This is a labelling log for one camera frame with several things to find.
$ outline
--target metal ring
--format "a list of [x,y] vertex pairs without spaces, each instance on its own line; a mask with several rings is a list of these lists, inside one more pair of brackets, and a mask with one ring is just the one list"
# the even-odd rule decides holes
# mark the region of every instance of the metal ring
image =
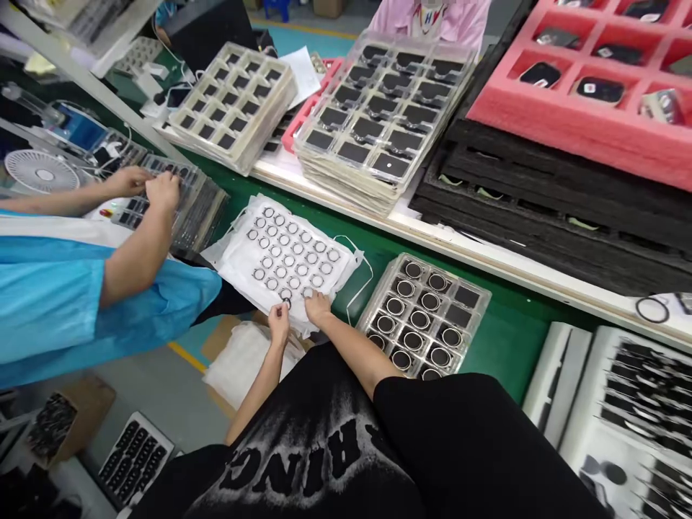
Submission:
[[[640,308],[641,304],[644,303],[645,301],[654,301],[655,303],[659,304],[661,306],[661,308],[663,309],[663,319],[656,320],[656,319],[651,319],[649,317],[646,317],[642,313],[642,309]],[[653,323],[653,324],[665,323],[668,319],[670,319],[670,310],[668,310],[668,307],[665,304],[661,303],[658,299],[653,298],[651,296],[640,298],[634,304],[634,308],[636,309],[636,313],[637,313],[637,315],[639,315],[639,317],[641,317],[643,320],[648,321],[648,322]]]

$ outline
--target stack of trays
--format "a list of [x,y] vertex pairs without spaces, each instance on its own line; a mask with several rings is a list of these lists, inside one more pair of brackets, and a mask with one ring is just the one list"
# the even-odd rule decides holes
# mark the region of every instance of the stack of trays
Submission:
[[[180,177],[180,201],[173,222],[172,252],[192,259],[210,244],[229,196],[195,166],[153,155],[147,156],[141,166],[154,176],[170,171]],[[139,227],[148,208],[149,201],[143,192],[113,215],[111,221],[134,230]]]
[[288,65],[226,43],[169,121],[247,176],[296,93]]
[[456,373],[491,293],[408,254],[392,261],[358,329],[411,378]]
[[306,177],[386,216],[446,126],[476,51],[365,31],[296,136]]

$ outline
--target cable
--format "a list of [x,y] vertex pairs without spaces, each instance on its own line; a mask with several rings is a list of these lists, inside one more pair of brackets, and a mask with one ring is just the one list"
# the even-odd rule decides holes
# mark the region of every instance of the cable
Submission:
[[156,23],[154,21],[155,19],[156,19],[156,14],[154,14],[154,16],[151,17],[151,30],[154,31],[154,36],[156,36],[156,39],[164,46],[164,49],[168,50],[168,54],[170,54],[171,57],[173,57],[173,59],[175,61],[180,63],[180,73],[182,74],[182,80],[185,83],[189,84],[191,89],[195,88],[195,85],[193,85],[187,79],[185,79],[185,67],[188,67],[188,68],[190,68],[190,67],[187,66],[187,63],[185,63],[182,59],[179,59],[175,54],[173,54],[173,51],[161,39],[161,37],[159,36],[159,33],[156,31]]
[[132,144],[132,127],[127,124],[125,124],[125,127],[128,129],[128,142],[125,144],[122,150],[120,150],[120,153],[117,156],[112,157],[109,161],[106,161],[105,164],[99,166],[99,167],[79,167],[80,169],[90,169],[96,172],[96,175],[100,178],[104,178],[102,175],[103,170],[105,169],[106,166],[109,166],[114,160],[119,159],[123,155],[125,155],[125,152],[128,150],[130,145]]

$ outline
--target white cloth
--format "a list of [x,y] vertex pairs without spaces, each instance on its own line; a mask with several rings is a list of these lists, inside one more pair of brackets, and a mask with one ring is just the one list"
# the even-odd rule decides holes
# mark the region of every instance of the white cloth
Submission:
[[[251,321],[242,322],[233,328],[228,344],[207,369],[204,382],[237,410],[260,372],[271,339],[267,327]],[[300,343],[290,337],[283,353],[280,381],[304,355]]]

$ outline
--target plastic tray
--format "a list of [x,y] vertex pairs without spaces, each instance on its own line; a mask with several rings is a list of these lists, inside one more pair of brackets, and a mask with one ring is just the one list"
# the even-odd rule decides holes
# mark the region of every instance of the plastic tray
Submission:
[[290,66],[226,43],[169,122],[247,176],[296,90]]
[[295,136],[306,177],[387,214],[444,129],[476,51],[366,30]]
[[[456,373],[491,293],[422,260],[401,254],[380,279],[358,329],[412,378]],[[406,357],[397,354],[403,360]]]
[[[505,54],[470,119],[542,144],[610,164],[632,174],[692,190],[692,79],[669,72],[692,53],[692,0],[670,0],[657,23],[626,16],[632,0],[595,0],[590,7],[540,0]],[[536,42],[547,27],[578,36],[576,48]],[[602,45],[637,48],[638,66],[598,54]],[[552,88],[519,81],[532,65],[561,72]],[[572,93],[584,77],[625,86],[616,105]],[[642,96],[675,89],[683,122],[659,123],[639,114]]]
[[281,138],[281,143],[286,151],[295,153],[293,151],[293,139],[297,132],[301,129],[301,126],[305,123],[306,119],[313,112],[315,105],[319,102],[320,97],[324,90],[329,86],[329,83],[333,80],[334,75],[337,73],[341,65],[344,63],[344,58],[336,58],[329,60],[322,60],[324,67],[327,69],[327,73],[324,78],[320,81],[319,91],[311,95],[304,103],[301,109],[298,111],[296,116],[290,122],[288,129],[283,134]]
[[[141,166],[154,175],[170,171],[180,177],[180,201],[173,222],[173,249],[182,256],[201,252],[213,237],[229,196],[201,169],[149,155]],[[137,229],[149,207],[146,193],[134,197],[111,221]]]

